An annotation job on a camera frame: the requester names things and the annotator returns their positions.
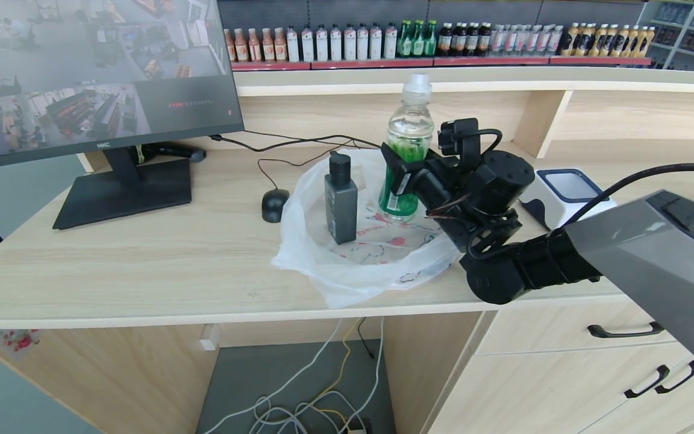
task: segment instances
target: robotic arm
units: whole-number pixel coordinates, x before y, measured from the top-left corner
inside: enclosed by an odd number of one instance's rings
[[[498,140],[480,153],[480,137]],[[382,145],[393,192],[413,193],[465,253],[471,291],[504,304],[545,286],[609,278],[694,354],[694,201],[666,190],[506,244],[521,228],[510,208],[534,181],[521,157],[493,150],[499,132],[475,119],[441,125],[443,157],[405,162]]]

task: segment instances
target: black drawer handle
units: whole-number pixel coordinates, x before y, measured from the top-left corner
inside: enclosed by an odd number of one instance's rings
[[[658,385],[658,383],[662,382],[664,379],[666,379],[667,376],[669,376],[669,372],[671,371],[669,367],[666,365],[660,365],[657,368],[658,371],[658,379],[653,381],[652,384],[648,385],[647,387],[644,388],[641,392],[634,392],[633,389],[630,389],[623,392],[625,394],[625,398],[631,399],[631,398],[639,398],[639,396],[644,395],[644,393],[647,393],[651,388],[655,387]]]
[[[664,388],[663,386],[658,386],[655,388],[655,392],[658,392],[658,395],[663,395],[664,393],[669,393],[672,390],[674,390],[677,387],[680,387],[680,385],[683,385],[687,382],[688,379],[691,379],[694,376],[694,360],[692,362],[689,362],[689,368],[690,368],[690,373],[689,376],[684,377],[684,379],[677,384],[673,385],[672,387],[669,388]]]
[[[598,324],[593,324],[589,325],[587,329],[589,329],[590,335],[593,336],[594,338],[601,338],[601,339],[607,339],[607,338],[638,338],[640,336],[652,336],[652,335],[657,335],[660,332],[663,332],[665,330],[663,326],[660,324],[656,323],[655,321],[649,323],[649,325],[652,327],[652,330],[649,332],[639,332],[639,333],[609,333],[606,330],[604,330],[603,327],[601,327]]]

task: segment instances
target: gray bottle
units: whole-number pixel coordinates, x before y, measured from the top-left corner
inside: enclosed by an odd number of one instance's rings
[[[355,241],[358,187],[350,179],[350,157],[331,151],[325,176],[325,223],[336,244]]]

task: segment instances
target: security camera feed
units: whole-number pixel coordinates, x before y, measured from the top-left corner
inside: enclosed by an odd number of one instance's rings
[[[0,156],[240,123],[215,0],[0,0]]]

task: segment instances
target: plastic bag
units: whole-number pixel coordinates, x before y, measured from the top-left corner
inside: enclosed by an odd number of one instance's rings
[[[283,208],[279,269],[307,275],[330,308],[368,300],[385,289],[410,289],[451,266],[460,255],[435,220],[419,210],[411,222],[383,219],[377,201],[386,165],[379,150],[339,151],[352,159],[358,187],[357,239],[338,245],[325,223],[328,159],[299,178]]]

